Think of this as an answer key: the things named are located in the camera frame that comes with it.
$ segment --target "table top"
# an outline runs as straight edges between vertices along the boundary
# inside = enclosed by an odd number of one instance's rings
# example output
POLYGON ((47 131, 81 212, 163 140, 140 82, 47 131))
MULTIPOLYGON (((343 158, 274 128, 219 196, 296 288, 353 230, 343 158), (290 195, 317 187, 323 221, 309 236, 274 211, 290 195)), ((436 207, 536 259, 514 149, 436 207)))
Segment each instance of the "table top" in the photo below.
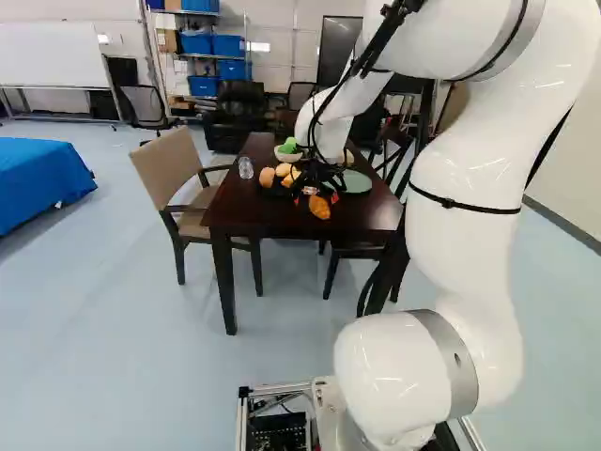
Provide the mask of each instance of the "table top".
POLYGON ((229 171, 202 225, 232 236, 301 240, 385 241, 398 226, 403 206, 361 153, 348 143, 355 156, 354 170, 373 181, 368 194, 341 194, 331 207, 331 219, 322 221, 292 199, 261 194, 258 175, 265 166, 275 167, 272 133, 252 133, 240 156, 251 159, 254 177, 244 180, 235 167, 229 171))

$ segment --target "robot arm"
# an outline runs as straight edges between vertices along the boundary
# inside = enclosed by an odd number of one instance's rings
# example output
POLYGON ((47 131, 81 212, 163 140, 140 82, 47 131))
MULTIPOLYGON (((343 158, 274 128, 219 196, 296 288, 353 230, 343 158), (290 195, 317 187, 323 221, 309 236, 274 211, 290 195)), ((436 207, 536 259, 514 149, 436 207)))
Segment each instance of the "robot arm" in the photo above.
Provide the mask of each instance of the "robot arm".
MULTIPOLYGON (((367 0, 362 45, 382 23, 380 8, 367 0)), ((442 294, 431 311, 359 319, 335 345, 349 413, 376 448, 417 449, 436 423, 516 390, 523 349, 509 257, 517 213, 537 153, 590 73, 600 22, 594 0, 427 0, 379 55, 381 69, 467 79, 470 102, 420 154, 408 193, 409 253, 442 294)), ((352 116, 391 75, 355 76, 338 90, 316 127, 326 158, 342 152, 352 116)), ((318 109, 327 98, 319 93, 301 110, 301 142, 314 101, 318 109)))

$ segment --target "whiteboard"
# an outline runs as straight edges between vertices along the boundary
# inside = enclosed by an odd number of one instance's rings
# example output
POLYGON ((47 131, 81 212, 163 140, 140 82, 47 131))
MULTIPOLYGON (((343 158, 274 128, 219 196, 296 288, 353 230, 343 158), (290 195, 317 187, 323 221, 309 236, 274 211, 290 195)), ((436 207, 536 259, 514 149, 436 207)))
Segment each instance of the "whiteboard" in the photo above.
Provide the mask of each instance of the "whiteboard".
POLYGON ((92 23, 0 23, 0 85, 109 87, 92 23))

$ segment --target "blue bed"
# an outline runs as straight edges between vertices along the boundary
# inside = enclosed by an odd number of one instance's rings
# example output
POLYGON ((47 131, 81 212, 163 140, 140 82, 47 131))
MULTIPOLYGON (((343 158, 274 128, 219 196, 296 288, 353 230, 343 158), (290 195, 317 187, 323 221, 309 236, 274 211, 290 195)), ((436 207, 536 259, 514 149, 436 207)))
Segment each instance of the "blue bed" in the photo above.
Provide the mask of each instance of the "blue bed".
POLYGON ((0 236, 54 204, 76 202, 96 188, 70 143, 0 138, 0 236))

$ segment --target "black leather armchair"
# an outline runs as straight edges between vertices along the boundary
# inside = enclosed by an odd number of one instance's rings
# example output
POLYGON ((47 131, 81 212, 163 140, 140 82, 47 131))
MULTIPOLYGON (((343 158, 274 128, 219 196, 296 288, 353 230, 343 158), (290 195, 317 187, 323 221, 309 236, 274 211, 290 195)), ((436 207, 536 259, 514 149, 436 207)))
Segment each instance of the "black leather armchair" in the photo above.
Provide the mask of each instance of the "black leather armchair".
POLYGON ((203 114, 208 148, 238 153, 251 132, 268 129, 267 107, 262 83, 221 81, 217 109, 203 114))

